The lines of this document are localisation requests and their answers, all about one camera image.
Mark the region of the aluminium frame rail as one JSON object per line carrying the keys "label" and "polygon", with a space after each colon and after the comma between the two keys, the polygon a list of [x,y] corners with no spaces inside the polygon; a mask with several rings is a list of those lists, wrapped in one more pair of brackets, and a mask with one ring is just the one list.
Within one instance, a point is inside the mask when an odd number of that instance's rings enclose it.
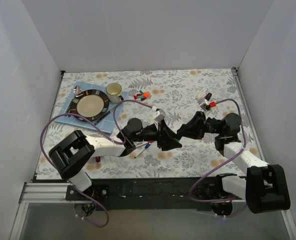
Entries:
{"label": "aluminium frame rail", "polygon": [[208,203],[192,202],[191,178],[100,179],[90,219],[77,217],[83,199],[69,184],[34,182],[23,187],[10,238],[14,240],[296,240],[290,211],[253,214],[233,202],[233,217],[220,217]]}

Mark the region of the black rimmed dinner plate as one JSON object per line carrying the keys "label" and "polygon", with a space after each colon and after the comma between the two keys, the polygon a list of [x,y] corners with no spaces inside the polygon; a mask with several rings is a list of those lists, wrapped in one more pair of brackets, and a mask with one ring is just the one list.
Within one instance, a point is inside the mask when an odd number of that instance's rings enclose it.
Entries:
{"label": "black rimmed dinner plate", "polygon": [[94,121],[103,116],[109,108],[108,96],[98,89],[82,91],[71,103],[70,113]]}

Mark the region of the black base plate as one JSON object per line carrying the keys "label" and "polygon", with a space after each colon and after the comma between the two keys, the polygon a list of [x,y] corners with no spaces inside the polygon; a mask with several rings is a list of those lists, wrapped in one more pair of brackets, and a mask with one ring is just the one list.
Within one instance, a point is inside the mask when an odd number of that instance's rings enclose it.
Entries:
{"label": "black base plate", "polygon": [[197,209],[209,211],[208,202],[188,196],[197,177],[94,179],[85,194],[107,210]]}

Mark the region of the cream enamel mug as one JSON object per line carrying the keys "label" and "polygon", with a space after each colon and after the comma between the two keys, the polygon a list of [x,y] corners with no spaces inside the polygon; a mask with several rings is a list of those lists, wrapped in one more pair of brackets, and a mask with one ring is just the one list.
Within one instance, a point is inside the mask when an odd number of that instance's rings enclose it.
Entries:
{"label": "cream enamel mug", "polygon": [[122,87],[118,83],[110,83],[106,87],[106,93],[111,103],[117,104],[124,100],[122,96]]}

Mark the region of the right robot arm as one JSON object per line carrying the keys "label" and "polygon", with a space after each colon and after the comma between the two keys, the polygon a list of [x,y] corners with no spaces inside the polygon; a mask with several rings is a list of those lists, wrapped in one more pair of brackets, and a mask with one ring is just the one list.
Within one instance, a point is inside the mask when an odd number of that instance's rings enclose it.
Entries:
{"label": "right robot arm", "polygon": [[291,200],[284,169],[247,150],[238,138],[241,129],[242,119],[236,113],[217,120],[199,111],[177,130],[177,137],[200,140],[206,133],[216,134],[216,150],[246,175],[245,178],[234,173],[217,175],[214,194],[219,199],[229,196],[243,199],[254,214],[288,210]]}

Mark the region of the blue capped white pen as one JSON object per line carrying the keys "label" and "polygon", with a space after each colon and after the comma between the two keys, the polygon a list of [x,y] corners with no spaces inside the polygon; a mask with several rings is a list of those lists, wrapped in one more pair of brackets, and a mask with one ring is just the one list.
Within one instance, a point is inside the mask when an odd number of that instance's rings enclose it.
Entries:
{"label": "blue capped white pen", "polygon": [[136,156],[135,158],[138,158],[142,153],[144,153],[148,148],[143,148]]}

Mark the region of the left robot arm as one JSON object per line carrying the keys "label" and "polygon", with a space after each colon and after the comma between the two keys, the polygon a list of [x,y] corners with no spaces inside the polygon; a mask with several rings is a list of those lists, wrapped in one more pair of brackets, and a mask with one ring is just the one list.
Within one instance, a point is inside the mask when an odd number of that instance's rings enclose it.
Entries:
{"label": "left robot arm", "polygon": [[49,158],[61,178],[74,185],[83,200],[89,200],[94,195],[92,180],[84,170],[89,159],[127,156],[136,149],[136,142],[156,142],[162,151],[182,147],[176,134],[164,120],[143,127],[140,119],[132,118],[113,140],[125,143],[116,144],[104,137],[86,136],[82,131],[76,130],[49,151]]}

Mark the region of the orange capped black highlighter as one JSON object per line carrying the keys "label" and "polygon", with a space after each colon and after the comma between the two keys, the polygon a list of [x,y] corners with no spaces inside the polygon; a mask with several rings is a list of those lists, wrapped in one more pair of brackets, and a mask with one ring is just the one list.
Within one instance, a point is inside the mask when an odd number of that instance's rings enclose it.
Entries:
{"label": "orange capped black highlighter", "polygon": [[206,99],[209,100],[209,99],[211,98],[211,96],[212,96],[212,94],[211,94],[211,93],[208,93],[208,94],[206,95]]}

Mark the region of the orange highlighter cap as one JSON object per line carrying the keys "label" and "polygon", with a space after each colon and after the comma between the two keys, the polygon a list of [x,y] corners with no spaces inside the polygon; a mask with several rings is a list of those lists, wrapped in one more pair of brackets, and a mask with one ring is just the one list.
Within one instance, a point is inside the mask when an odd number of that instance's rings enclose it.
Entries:
{"label": "orange highlighter cap", "polygon": [[148,97],[149,97],[149,93],[148,93],[148,92],[145,92],[145,93],[143,94],[143,97],[144,97],[144,98],[148,98]]}

